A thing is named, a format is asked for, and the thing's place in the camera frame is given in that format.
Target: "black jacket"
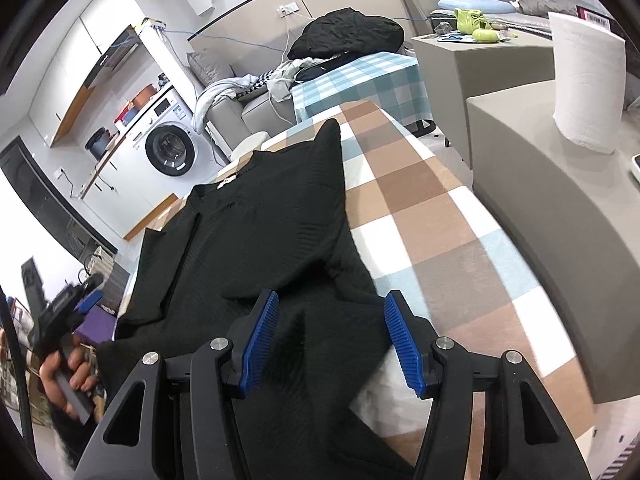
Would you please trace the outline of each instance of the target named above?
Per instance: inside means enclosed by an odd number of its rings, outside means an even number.
[[[359,57],[377,52],[397,52],[404,30],[395,21],[365,16],[357,10],[334,10],[309,23],[294,42],[289,59],[317,57],[328,61],[298,73],[296,81],[310,81]]]
[[[260,386],[235,403],[252,478],[410,478],[349,407],[390,339],[344,192],[335,120],[313,141],[255,152],[221,189],[196,186],[162,232],[145,233],[117,340],[97,349],[109,397],[146,352],[197,350],[271,288],[280,319],[270,357]]]

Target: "brown checkered tablecloth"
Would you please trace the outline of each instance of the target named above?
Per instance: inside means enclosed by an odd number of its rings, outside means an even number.
[[[311,140],[330,117],[341,128],[351,232],[378,293],[398,288],[414,314],[430,319],[441,335],[469,351],[498,356],[519,350],[587,453],[593,404],[558,314],[495,219],[430,150],[368,101],[331,108],[261,149],[275,152]],[[227,166],[215,182],[250,157]],[[183,205],[184,200],[169,208],[152,228],[161,228]],[[430,407],[406,386],[394,350],[353,403],[358,416],[411,463]],[[474,408],[468,478],[479,474],[482,394],[476,394]]]

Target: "silver bolt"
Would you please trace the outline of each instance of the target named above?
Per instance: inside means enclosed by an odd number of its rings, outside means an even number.
[[[211,348],[213,350],[224,350],[228,344],[229,341],[226,337],[217,337],[211,342]]]
[[[509,350],[506,357],[508,362],[515,365],[522,362],[522,355],[515,350]]]
[[[450,350],[453,348],[453,345],[455,345],[455,343],[450,337],[439,337],[436,339],[436,346],[443,350]]]
[[[142,362],[145,365],[154,365],[158,362],[159,358],[160,356],[158,355],[158,352],[149,352],[142,358]]]

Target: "black sleeve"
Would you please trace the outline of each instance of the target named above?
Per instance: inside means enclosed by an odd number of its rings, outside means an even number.
[[[66,459],[69,465],[76,469],[84,448],[89,443],[92,434],[94,434],[97,424],[92,417],[83,426],[78,420],[73,420],[51,402],[49,403],[49,410],[53,427],[64,445]]]

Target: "white tissue roll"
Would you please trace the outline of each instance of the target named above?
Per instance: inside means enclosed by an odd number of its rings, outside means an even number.
[[[593,23],[549,13],[560,132],[601,153],[616,149],[625,97],[625,40]]]

